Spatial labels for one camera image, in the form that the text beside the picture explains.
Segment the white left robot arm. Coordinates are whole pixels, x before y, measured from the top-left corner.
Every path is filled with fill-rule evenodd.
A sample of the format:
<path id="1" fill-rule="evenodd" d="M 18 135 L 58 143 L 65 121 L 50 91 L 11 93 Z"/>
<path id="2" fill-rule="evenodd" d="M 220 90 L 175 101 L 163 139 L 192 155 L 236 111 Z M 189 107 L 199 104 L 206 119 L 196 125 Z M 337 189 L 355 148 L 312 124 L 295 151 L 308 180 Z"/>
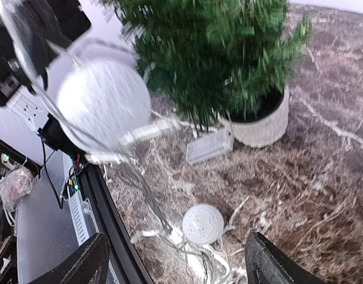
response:
<path id="1" fill-rule="evenodd" d="M 91 23 L 79 1 L 0 1 L 0 108 L 9 108 L 36 132 L 48 111 L 18 92 L 39 96 L 48 88 L 47 67 Z"/>

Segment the clear string light garland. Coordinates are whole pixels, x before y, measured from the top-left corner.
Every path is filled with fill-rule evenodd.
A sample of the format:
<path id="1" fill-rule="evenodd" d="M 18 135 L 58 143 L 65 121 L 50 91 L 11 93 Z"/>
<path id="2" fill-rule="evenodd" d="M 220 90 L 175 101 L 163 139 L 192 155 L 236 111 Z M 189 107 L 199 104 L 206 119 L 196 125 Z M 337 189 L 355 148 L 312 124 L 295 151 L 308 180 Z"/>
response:
<path id="1" fill-rule="evenodd" d="M 75 57 L 74 61 L 74 69 L 59 88 L 58 97 L 66 102 L 53 101 L 45 90 L 39 94 L 43 104 L 89 160 L 98 164 L 118 163 L 125 181 L 142 191 L 163 232 L 142 231 L 132 242 L 150 236 L 170 244 L 173 227 L 142 174 L 132 164 L 130 148 L 138 141 L 177 129 L 179 122 L 174 118 L 148 122 L 150 96 L 144 80 L 131 68 L 111 59 L 83 62 Z"/>

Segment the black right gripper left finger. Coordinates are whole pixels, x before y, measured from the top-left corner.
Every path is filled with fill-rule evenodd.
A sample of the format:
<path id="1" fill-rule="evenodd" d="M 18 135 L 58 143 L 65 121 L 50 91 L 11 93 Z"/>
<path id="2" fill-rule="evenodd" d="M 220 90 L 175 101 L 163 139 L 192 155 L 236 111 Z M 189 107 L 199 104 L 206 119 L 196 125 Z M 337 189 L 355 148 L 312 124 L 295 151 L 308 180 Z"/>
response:
<path id="1" fill-rule="evenodd" d="M 36 278 L 32 283 L 106 283 L 108 267 L 108 238 L 102 233 L 96 233 L 63 263 Z"/>

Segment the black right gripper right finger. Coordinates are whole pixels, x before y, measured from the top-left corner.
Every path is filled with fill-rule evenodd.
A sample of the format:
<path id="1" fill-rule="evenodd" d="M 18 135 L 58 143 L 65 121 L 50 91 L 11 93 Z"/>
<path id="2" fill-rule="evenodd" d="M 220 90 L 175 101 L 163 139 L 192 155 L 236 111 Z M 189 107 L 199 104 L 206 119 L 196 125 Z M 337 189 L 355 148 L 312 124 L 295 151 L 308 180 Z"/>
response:
<path id="1" fill-rule="evenodd" d="M 247 281 L 252 284 L 323 283 L 301 268 L 269 239 L 252 230 L 245 244 Z"/>

